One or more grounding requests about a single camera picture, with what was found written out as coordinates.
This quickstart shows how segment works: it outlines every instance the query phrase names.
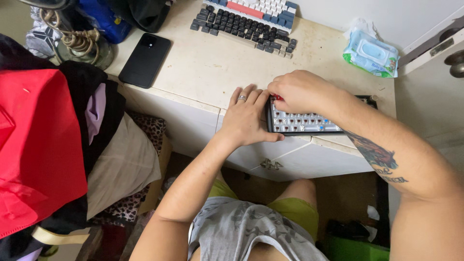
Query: clothes pile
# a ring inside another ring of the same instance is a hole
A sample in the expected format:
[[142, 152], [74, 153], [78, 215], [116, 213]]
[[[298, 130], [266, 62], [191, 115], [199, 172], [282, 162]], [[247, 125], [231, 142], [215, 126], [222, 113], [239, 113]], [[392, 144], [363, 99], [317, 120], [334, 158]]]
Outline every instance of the clothes pile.
[[126, 112], [117, 87], [93, 65], [56, 66], [0, 34], [0, 261], [33, 261], [85, 241], [65, 236], [74, 230], [135, 221], [161, 178], [166, 125]]

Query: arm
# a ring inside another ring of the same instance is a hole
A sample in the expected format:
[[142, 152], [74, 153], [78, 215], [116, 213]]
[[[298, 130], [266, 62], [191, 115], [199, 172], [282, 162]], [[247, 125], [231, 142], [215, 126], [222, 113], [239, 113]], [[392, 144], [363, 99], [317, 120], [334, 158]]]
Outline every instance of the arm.
[[[260, 127], [269, 93], [252, 89], [253, 85], [241, 93], [240, 88], [235, 90], [221, 130], [169, 188], [137, 242], [131, 261], [187, 260], [190, 224], [203, 207], [227, 157], [240, 146], [284, 139], [283, 135]], [[237, 101], [239, 95], [248, 97], [247, 101]], [[250, 124], [241, 124], [244, 119]]]
[[322, 114], [345, 130], [373, 169], [402, 193], [391, 260], [461, 260], [464, 193], [456, 171], [395, 119], [306, 71], [279, 76], [268, 89], [279, 110]]

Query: black bag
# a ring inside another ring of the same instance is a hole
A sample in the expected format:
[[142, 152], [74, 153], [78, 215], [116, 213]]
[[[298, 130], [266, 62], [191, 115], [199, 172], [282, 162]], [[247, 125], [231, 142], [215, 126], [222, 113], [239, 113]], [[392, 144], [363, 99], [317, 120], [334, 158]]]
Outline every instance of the black bag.
[[148, 33], [156, 33], [168, 15], [166, 0], [107, 0], [115, 14]]

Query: green shorts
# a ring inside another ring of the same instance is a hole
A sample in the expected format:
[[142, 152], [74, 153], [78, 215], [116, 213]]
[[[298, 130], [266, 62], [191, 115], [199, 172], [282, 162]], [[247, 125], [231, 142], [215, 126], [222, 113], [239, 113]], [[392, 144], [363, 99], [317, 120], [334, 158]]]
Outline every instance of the green shorts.
[[[237, 195], [223, 182], [215, 180], [208, 197], [227, 196], [238, 200]], [[304, 228], [314, 239], [317, 240], [317, 225], [319, 223], [319, 213], [308, 202], [299, 198], [285, 198], [267, 204], [284, 217], [292, 220]]]

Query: arm tattoo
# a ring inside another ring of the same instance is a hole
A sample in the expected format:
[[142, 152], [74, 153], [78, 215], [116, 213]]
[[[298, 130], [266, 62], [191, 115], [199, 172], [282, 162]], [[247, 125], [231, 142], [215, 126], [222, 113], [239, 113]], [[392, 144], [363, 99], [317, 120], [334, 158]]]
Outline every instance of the arm tattoo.
[[[345, 133], [348, 136], [348, 138], [353, 142], [353, 144], [358, 148], [359, 152], [364, 156], [367, 162], [369, 162], [369, 164], [372, 165], [372, 168], [375, 170], [375, 172], [377, 172], [378, 174], [391, 175], [392, 170], [398, 167], [395, 159], [393, 159], [393, 156], [395, 155], [394, 151], [387, 151], [386, 149], [372, 142], [370, 139], [366, 139], [350, 131], [345, 130]], [[403, 177], [381, 177], [387, 182], [408, 182]]]

